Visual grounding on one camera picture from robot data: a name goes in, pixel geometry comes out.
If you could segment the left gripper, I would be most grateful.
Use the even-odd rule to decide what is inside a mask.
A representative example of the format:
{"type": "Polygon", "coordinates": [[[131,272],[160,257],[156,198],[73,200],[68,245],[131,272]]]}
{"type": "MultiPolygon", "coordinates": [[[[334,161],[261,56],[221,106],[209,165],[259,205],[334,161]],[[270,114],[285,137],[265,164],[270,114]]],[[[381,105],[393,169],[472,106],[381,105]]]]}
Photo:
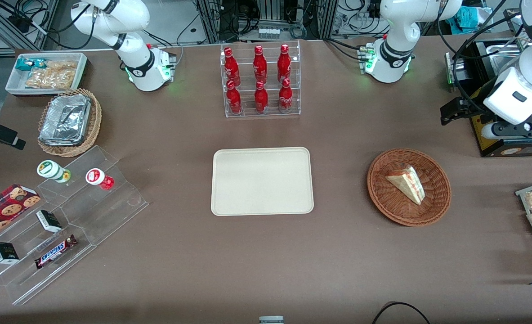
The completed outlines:
{"type": "Polygon", "coordinates": [[[478,116],[481,123],[489,122],[489,109],[479,98],[454,98],[440,108],[440,122],[446,126],[457,119],[472,118],[478,116]]]}

